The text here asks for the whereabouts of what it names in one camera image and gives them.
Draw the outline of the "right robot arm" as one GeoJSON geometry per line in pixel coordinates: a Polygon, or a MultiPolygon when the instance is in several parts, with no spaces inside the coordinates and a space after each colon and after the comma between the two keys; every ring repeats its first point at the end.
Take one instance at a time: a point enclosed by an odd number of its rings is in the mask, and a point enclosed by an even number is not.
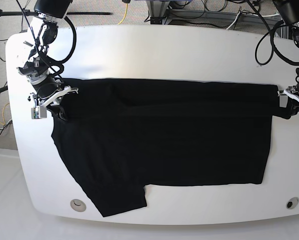
{"type": "Polygon", "coordinates": [[[77,44],[77,32],[72,21],[67,17],[70,0],[38,0],[34,6],[35,16],[28,21],[29,36],[25,44],[25,56],[18,72],[27,78],[35,90],[31,98],[32,119],[43,119],[47,112],[60,119],[67,120],[66,112],[61,106],[65,95],[78,93],[77,87],[65,85],[61,74],[66,63],[73,55],[77,44]],[[58,21],[65,20],[72,31],[72,45],[68,55],[62,60],[48,56],[49,46],[58,35],[58,21]]]}

